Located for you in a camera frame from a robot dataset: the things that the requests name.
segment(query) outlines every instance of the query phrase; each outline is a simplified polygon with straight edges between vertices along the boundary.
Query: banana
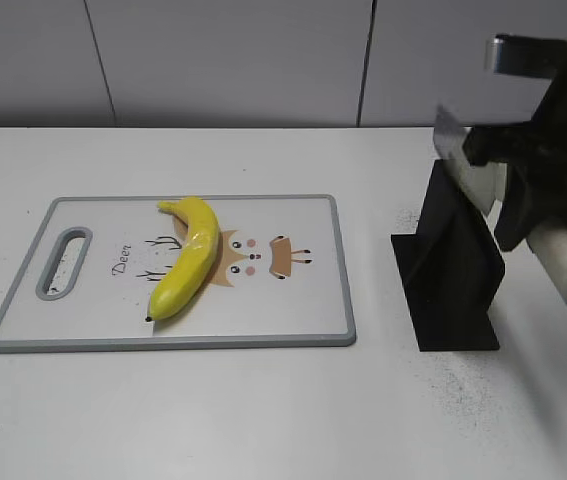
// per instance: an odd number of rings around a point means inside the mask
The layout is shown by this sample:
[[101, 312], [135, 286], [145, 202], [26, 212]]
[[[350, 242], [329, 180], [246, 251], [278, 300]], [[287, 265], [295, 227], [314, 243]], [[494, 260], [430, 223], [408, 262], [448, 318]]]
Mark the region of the banana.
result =
[[158, 208], [187, 223], [187, 240], [176, 264], [152, 292], [147, 322], [175, 315], [192, 299], [216, 260], [219, 244], [219, 222], [200, 198], [159, 202]]

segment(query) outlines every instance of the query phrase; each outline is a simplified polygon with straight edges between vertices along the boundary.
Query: table surface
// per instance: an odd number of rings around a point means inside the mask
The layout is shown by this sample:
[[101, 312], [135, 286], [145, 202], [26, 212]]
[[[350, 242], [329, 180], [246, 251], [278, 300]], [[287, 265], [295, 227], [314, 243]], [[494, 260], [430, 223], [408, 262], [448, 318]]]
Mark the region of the table surface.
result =
[[0, 129], [0, 302], [55, 197], [330, 193], [358, 331], [0, 355], [0, 479], [567, 478], [567, 307], [527, 246], [490, 310], [500, 351], [418, 351], [389, 235], [416, 226], [431, 134]]

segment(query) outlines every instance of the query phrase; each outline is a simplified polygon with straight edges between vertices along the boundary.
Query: black stand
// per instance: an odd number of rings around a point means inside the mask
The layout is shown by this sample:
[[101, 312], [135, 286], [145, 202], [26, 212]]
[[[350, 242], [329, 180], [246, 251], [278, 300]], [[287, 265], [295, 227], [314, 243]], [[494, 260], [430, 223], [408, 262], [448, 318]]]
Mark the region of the black stand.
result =
[[416, 234], [392, 235], [422, 352], [498, 350], [487, 316], [505, 264], [481, 213], [432, 168]]

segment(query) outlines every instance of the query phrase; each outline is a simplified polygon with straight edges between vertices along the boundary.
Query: white cylinder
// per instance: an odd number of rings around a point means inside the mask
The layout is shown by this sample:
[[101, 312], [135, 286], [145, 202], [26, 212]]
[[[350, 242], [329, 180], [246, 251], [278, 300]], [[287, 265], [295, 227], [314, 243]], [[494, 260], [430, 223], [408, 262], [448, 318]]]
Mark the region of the white cylinder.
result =
[[547, 220], [532, 230], [527, 243], [567, 304], [567, 228]]

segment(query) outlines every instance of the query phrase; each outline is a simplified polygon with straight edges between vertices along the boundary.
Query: white cutting board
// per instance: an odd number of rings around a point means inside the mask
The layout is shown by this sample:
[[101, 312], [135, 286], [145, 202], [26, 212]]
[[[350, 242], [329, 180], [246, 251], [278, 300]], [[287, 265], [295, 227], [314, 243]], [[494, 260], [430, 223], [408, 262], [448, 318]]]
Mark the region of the white cutting board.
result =
[[[156, 208], [169, 198], [55, 200], [1, 307], [0, 353], [355, 341], [332, 197], [203, 198], [217, 214], [222, 253], [185, 311], [156, 324], [144, 321], [150, 294], [181, 252], [159, 237], [185, 240], [185, 228]], [[56, 271], [55, 245], [75, 230], [91, 236], [76, 281], [63, 295], [47, 296], [40, 285], [50, 275], [46, 266]]]

